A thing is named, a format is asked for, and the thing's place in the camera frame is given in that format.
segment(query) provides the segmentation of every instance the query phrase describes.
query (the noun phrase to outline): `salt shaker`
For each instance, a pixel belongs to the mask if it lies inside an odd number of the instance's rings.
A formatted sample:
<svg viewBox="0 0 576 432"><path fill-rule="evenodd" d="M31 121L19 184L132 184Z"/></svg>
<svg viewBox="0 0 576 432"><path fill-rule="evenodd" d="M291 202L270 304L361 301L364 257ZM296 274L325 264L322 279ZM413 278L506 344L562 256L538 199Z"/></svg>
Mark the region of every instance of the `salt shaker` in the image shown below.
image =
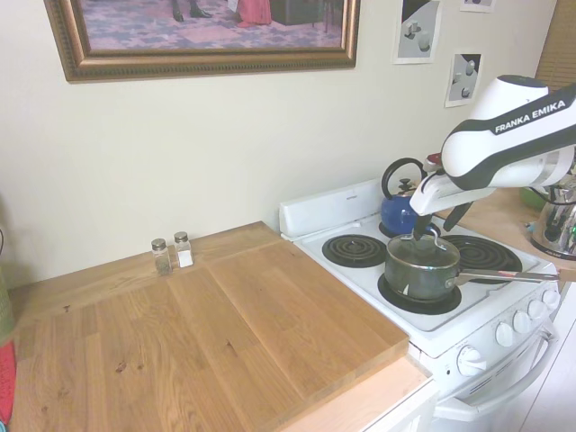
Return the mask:
<svg viewBox="0 0 576 432"><path fill-rule="evenodd" d="M188 267L194 264L194 260L192 258L192 248L190 247L190 242L188 241L188 234L183 231L178 231L174 235L174 242L176 254L178 255L178 264L180 267Z"/></svg>
<svg viewBox="0 0 576 432"><path fill-rule="evenodd" d="M154 264L159 275L169 275L172 273L172 265L170 265L170 255L166 247L166 241L163 238L156 238L152 240L152 255L154 256Z"/></svg>

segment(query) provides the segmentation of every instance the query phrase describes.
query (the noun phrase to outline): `painting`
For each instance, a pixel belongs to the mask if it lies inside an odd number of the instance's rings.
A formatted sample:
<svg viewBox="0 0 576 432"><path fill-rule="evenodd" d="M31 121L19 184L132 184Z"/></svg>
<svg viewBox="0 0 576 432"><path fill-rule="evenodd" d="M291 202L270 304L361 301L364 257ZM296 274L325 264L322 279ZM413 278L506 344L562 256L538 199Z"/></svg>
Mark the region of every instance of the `painting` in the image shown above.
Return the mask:
<svg viewBox="0 0 576 432"><path fill-rule="evenodd" d="M460 10L464 12L494 12L496 0L460 0Z"/></svg>
<svg viewBox="0 0 576 432"><path fill-rule="evenodd" d="M394 46L395 64L432 63L440 33L442 3L436 0L400 0L400 18Z"/></svg>
<svg viewBox="0 0 576 432"><path fill-rule="evenodd" d="M68 81L353 68L360 0L45 0Z"/></svg>
<svg viewBox="0 0 576 432"><path fill-rule="evenodd" d="M454 54L446 92L447 108L472 103L480 83L481 71L482 54Z"/></svg>

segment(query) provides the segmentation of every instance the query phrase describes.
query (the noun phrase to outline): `wooden countertop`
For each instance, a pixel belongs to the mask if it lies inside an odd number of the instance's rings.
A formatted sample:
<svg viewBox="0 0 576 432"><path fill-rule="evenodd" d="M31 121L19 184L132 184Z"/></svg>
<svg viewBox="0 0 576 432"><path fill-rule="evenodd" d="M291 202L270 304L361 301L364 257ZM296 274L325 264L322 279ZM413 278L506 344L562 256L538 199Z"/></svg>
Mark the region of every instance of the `wooden countertop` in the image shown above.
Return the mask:
<svg viewBox="0 0 576 432"><path fill-rule="evenodd" d="M263 223L192 246L170 276L143 254L11 293L11 432L309 432L427 379L406 335Z"/></svg>
<svg viewBox="0 0 576 432"><path fill-rule="evenodd" d="M441 211L445 218L450 211ZM576 282L576 262L549 256L530 243L526 224L538 220L540 212L525 205L518 189L497 189L492 195L475 202L458 225L491 239L554 263L561 281Z"/></svg>

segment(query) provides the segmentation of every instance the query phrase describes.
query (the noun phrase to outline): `blue kettle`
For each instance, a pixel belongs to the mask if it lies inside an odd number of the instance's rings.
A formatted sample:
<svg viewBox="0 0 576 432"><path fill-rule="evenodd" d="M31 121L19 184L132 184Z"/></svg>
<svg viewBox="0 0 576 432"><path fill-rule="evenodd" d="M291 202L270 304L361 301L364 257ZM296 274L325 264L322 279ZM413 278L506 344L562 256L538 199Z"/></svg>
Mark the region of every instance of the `blue kettle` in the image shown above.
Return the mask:
<svg viewBox="0 0 576 432"><path fill-rule="evenodd" d="M410 186L409 178L402 178L400 180L400 193L392 195L388 188L388 183L392 174L400 167L405 165L414 164L420 170L422 180L428 175L424 171L424 166L419 160L411 157L403 157L388 166L384 175L382 176L382 192L384 192L384 200L382 201L382 226L380 227L382 233L390 238L399 236L401 234L410 234L416 224L418 215L410 207L410 198L414 188Z"/></svg>

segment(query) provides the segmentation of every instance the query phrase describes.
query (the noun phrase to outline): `stove burner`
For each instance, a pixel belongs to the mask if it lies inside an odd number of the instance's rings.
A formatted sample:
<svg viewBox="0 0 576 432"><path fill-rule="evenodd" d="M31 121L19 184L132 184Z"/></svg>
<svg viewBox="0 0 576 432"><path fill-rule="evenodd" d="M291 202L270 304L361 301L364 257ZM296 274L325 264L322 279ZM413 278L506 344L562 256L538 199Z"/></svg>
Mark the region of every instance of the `stove burner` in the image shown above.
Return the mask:
<svg viewBox="0 0 576 432"><path fill-rule="evenodd" d="M322 247L322 253L329 261L339 266L366 268L384 262L386 246L376 238L346 235L328 240Z"/></svg>
<svg viewBox="0 0 576 432"><path fill-rule="evenodd" d="M378 279L378 291L382 297L403 311L423 315L442 315L453 311L462 301L462 293L457 286L447 295L436 300L420 300L394 290L384 275Z"/></svg>
<svg viewBox="0 0 576 432"><path fill-rule="evenodd" d="M460 269L507 270L521 272L522 262L507 247L494 243L486 238L474 236L443 236L460 251ZM502 284L492 279L472 279L477 284Z"/></svg>

